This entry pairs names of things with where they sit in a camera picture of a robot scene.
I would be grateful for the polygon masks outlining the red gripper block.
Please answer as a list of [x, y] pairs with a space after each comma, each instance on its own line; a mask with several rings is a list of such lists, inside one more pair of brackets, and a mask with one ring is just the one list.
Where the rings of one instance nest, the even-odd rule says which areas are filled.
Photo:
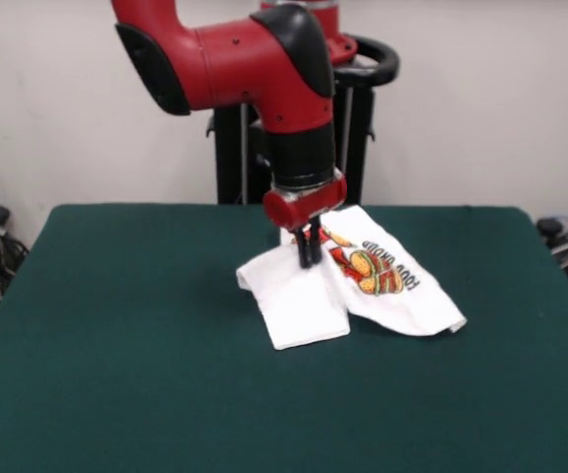
[[[300, 267], [308, 269], [321, 262], [320, 217], [344, 203], [347, 196], [345, 176], [339, 169], [332, 180], [317, 187], [287, 191], [273, 187], [263, 196], [263, 209], [277, 227], [296, 230], [296, 244]], [[310, 222], [310, 250], [303, 227]]]

